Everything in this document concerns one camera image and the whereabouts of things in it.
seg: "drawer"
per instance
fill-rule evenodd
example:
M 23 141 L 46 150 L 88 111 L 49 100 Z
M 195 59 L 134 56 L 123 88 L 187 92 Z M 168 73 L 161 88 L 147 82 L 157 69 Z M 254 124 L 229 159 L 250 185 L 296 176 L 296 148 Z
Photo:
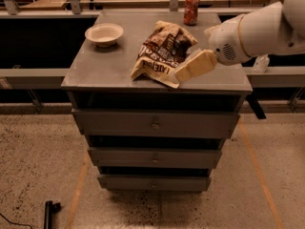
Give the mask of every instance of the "drawer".
M 95 166 L 213 169 L 220 150 L 157 148 L 90 148 Z
M 165 190 L 165 191 L 207 191 L 209 177 L 146 177 L 123 175 L 100 175 L 101 187 L 109 190 Z
M 85 135 L 139 135 L 229 138 L 239 119 L 236 114 L 175 111 L 73 110 Z

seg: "brown snack bag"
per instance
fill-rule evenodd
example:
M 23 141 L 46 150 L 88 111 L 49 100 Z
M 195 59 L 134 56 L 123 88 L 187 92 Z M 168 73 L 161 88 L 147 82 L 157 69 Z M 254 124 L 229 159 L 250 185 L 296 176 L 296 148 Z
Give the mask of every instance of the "brown snack bag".
M 169 22 L 158 21 L 152 35 L 143 43 L 131 78 L 140 75 L 157 80 L 167 86 L 177 88 L 170 74 L 186 59 L 189 47 L 197 40 L 184 28 Z

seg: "cabinet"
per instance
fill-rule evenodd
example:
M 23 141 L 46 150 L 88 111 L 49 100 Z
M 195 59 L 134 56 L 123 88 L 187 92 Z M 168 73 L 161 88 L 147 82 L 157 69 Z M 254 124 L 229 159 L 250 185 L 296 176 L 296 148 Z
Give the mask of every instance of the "cabinet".
M 178 89 L 131 81 L 140 46 L 158 20 L 186 27 L 182 12 L 104 10 L 96 23 L 119 24 L 123 37 L 111 48 L 86 40 L 62 88 L 103 188 L 205 191 L 252 88 L 241 65 L 217 65 Z M 206 47 L 203 31 L 218 23 L 216 14 L 199 13 L 198 25 L 186 27 L 199 41 L 194 50 Z

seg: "orange line on floor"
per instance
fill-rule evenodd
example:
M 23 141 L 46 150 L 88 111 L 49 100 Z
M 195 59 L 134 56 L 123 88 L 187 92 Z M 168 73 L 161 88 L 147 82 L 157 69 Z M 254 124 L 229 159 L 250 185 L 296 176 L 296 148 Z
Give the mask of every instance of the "orange line on floor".
M 283 222 L 282 222 L 282 219 L 281 217 L 279 216 L 278 214 L 278 211 L 276 209 L 276 206 L 275 206 L 275 203 L 274 203 L 274 199 L 273 199 L 273 196 L 270 192 L 270 189 L 268 188 L 268 185 L 267 185 L 267 182 L 266 182 L 266 179 L 261 171 L 261 168 L 259 166 L 259 163 L 258 163 L 258 160 L 257 160 L 257 157 L 254 153 L 254 148 L 251 144 L 251 141 L 247 135 L 247 132 L 245 131 L 245 128 L 243 126 L 243 123 L 241 120 L 239 120 L 238 122 L 238 127 L 241 131 L 241 134 L 243 135 L 244 137 L 244 140 L 246 142 L 246 146 L 248 148 L 248 151 L 250 153 L 250 156 L 251 156 L 251 159 L 252 159 L 252 162 L 254 164 L 254 167 L 255 167 L 255 170 L 256 170 L 256 173 L 258 175 L 258 178 L 259 178 L 259 181 L 260 181 L 260 185 L 264 191 L 264 194 L 265 194 L 265 197 L 268 201 L 268 204 L 269 204 L 269 207 L 273 213 L 273 216 L 274 216 L 274 221 L 275 221 L 275 224 L 277 226 L 278 229 L 283 229 Z
M 73 226 L 74 217 L 75 217 L 76 209 L 77 209 L 77 206 L 78 206 L 79 197 L 80 197 L 80 194 L 81 194 L 82 189 L 83 189 L 83 184 L 84 184 L 84 180 L 85 180 L 86 173 L 87 173 L 87 170 L 88 170 L 89 161 L 90 161 L 90 156 L 87 152 L 85 152 L 84 162 L 83 162 L 82 169 L 80 171 L 80 174 L 79 174 L 79 177 L 78 177 L 78 180 L 77 180 L 77 186 L 76 186 L 76 189 L 75 189 L 75 192 L 74 192 L 70 212 L 69 212 L 69 215 L 68 215 L 66 229 L 71 229 L 72 226 Z

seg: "gray tabletop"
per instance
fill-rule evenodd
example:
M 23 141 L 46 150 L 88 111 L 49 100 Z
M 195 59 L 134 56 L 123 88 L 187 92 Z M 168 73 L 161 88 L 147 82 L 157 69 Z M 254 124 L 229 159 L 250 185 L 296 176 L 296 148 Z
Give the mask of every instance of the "gray tabletop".
M 153 33 L 158 20 L 180 25 L 191 33 L 198 44 L 191 52 L 207 48 L 204 30 L 220 23 L 216 13 L 199 13 L 196 26 L 183 24 L 183 12 L 167 10 L 103 10 L 96 23 L 115 23 L 124 29 L 117 45 L 98 48 L 85 40 L 75 57 L 62 88 L 66 90 L 118 91 L 243 91 L 250 92 L 251 84 L 241 65 L 217 64 L 212 72 L 202 74 L 178 89 L 172 89 L 148 78 L 131 80 L 131 72 L 142 43 Z

